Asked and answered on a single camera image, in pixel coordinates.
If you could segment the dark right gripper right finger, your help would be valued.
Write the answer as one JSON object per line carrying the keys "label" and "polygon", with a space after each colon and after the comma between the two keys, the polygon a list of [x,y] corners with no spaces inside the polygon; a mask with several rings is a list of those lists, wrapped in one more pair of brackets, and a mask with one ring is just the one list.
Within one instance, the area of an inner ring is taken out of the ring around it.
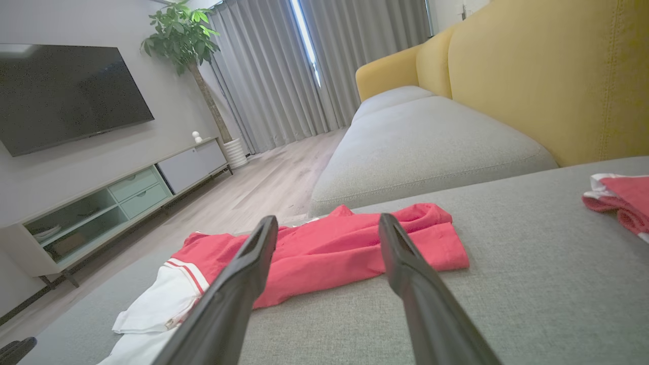
{"label": "dark right gripper right finger", "polygon": [[500,359],[391,213],[379,220],[392,291],[403,301],[417,364],[499,364]]}

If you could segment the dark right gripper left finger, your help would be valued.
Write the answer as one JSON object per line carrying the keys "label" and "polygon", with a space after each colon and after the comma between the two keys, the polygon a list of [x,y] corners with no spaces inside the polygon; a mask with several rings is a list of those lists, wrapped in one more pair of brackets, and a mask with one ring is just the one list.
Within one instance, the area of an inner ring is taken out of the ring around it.
{"label": "dark right gripper left finger", "polygon": [[260,220],[154,364],[237,364],[255,301],[266,289],[278,222]]}

